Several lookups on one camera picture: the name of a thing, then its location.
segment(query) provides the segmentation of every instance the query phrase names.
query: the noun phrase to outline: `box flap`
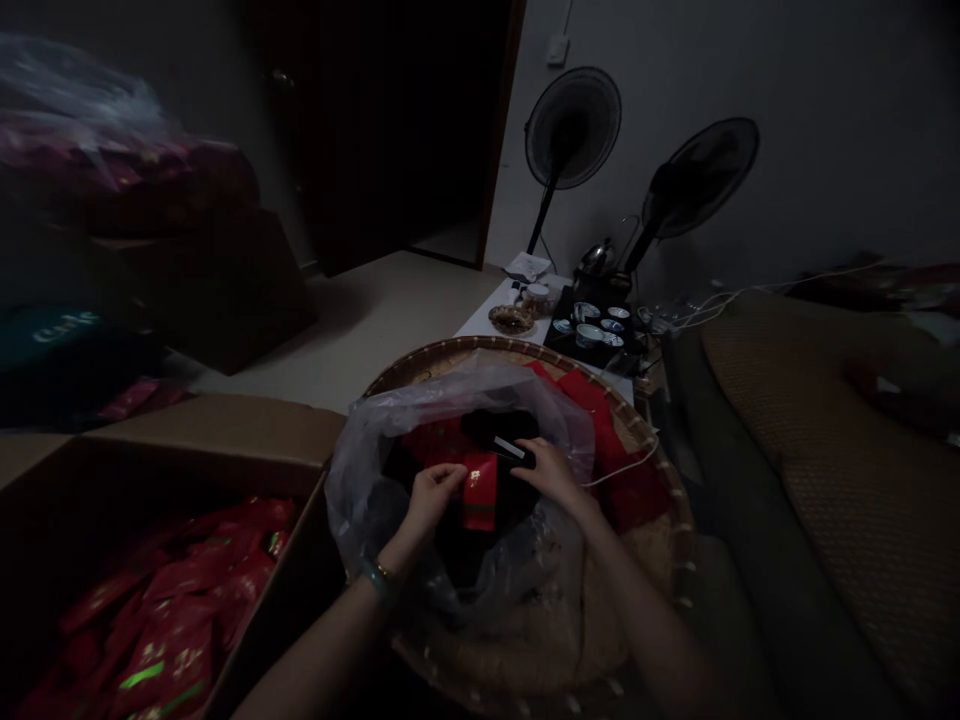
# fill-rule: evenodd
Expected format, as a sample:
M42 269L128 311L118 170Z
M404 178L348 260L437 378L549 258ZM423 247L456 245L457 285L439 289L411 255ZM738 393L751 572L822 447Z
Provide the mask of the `box flap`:
M201 395L84 437L200 450L321 467L347 419L271 398Z
M73 439L72 435L0 435L0 490Z

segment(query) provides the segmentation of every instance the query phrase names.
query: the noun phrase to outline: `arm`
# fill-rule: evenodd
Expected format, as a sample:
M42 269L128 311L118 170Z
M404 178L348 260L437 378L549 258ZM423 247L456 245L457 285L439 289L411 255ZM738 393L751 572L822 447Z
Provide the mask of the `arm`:
M406 580L466 475L463 465L450 464L417 475L407 515L377 556L391 582ZM388 612L370 579L357 578L254 686L233 720L328 717Z
M672 720L732 716L725 688L693 634L634 562L563 453L546 440L518 440L537 457L535 470L514 468L559 504L580 527L613 599L630 653L664 715Z

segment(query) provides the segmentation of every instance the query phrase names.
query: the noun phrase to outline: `clear plastic bag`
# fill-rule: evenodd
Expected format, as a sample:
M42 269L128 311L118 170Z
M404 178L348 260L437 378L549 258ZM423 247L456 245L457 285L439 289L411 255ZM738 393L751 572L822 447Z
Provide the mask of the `clear plastic bag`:
M7 189L47 220L159 237L259 202L235 146L185 133L143 79L83 50L0 33L0 82L54 111L0 111Z
M330 530L351 574L358 572L362 556L375 556L386 544L410 502L400 484L381 472L395 439L418 425L480 408L531 413L541 436L566 454L577 479L586 482L590 477L594 435L589 414L532 370L501 364L495 355L478 351L445 375L360 400L351 408L325 485ZM550 580L576 613L570 623L576 647L582 553L576 526L541 498L530 518L486 554L469 605L461 602L432 551L418 572L435 609L472 624L495 622Z

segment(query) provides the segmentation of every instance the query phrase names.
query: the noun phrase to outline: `hand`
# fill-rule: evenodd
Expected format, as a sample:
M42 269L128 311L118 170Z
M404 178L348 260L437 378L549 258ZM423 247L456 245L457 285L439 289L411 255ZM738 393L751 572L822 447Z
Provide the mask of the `hand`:
M432 538L450 498L466 476L466 466L454 463L434 465L417 473L403 524L421 540Z
M543 438L517 440L516 444L536 455L537 467L534 470L516 467L510 474L530 483L542 495L574 514L587 495L574 479L563 453Z

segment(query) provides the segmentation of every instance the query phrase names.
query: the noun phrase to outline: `bracelet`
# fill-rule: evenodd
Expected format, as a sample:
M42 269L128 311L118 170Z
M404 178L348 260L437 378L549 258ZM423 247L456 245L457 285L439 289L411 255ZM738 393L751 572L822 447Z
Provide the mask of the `bracelet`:
M393 583L392 573L376 560L360 558L360 572L367 576L377 591L381 604L391 608L397 600L397 592Z

